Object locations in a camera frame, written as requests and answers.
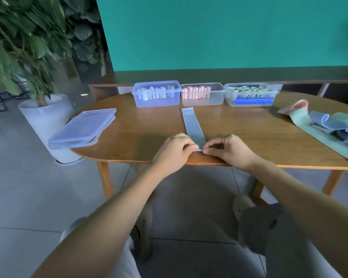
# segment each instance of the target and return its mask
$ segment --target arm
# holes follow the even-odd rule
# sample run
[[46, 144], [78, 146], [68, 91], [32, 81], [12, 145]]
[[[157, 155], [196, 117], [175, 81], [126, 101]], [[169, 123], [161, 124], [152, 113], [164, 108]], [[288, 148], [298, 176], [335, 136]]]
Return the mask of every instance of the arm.
[[199, 149], [187, 135], [165, 141], [147, 170], [95, 210], [46, 258], [36, 277], [105, 277], [119, 259], [147, 199], [161, 180]]
[[257, 156], [235, 135], [210, 140], [203, 153], [222, 158], [259, 179], [325, 259], [348, 277], [348, 207]]

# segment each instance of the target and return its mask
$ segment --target right hand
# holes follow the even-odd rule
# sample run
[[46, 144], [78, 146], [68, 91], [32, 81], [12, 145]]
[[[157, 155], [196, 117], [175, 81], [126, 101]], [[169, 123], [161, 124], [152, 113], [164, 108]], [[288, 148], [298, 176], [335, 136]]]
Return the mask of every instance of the right hand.
[[223, 159], [231, 166], [249, 171], [260, 158], [252, 152], [244, 142], [235, 135], [219, 136], [209, 140], [202, 152]]

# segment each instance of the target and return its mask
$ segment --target forearm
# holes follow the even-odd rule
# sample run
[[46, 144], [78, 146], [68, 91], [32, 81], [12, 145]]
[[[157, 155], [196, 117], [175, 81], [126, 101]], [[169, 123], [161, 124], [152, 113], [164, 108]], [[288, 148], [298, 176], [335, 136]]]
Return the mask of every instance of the forearm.
[[268, 188], [327, 261], [348, 277], [348, 207], [261, 158], [249, 173]]
[[150, 194], [162, 180], [149, 167], [99, 207], [49, 255], [33, 277], [103, 277], [119, 259]]

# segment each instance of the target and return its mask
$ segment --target blue label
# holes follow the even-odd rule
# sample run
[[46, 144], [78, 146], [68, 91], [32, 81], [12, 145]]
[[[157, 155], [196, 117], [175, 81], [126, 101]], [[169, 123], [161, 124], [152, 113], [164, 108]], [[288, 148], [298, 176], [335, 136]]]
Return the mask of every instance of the blue label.
[[274, 97], [238, 97], [235, 104], [271, 104]]

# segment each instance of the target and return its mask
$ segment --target hand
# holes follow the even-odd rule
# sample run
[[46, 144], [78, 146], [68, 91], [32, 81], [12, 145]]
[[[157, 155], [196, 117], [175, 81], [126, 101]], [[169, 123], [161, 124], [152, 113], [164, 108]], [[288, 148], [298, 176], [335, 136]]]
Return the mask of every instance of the hand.
[[235, 135], [226, 135], [209, 140], [202, 150], [204, 154], [216, 156], [231, 166], [248, 171], [260, 158]]
[[188, 135], [179, 133], [165, 141], [153, 158], [152, 166], [167, 177], [183, 167], [190, 154], [197, 149], [199, 146]]

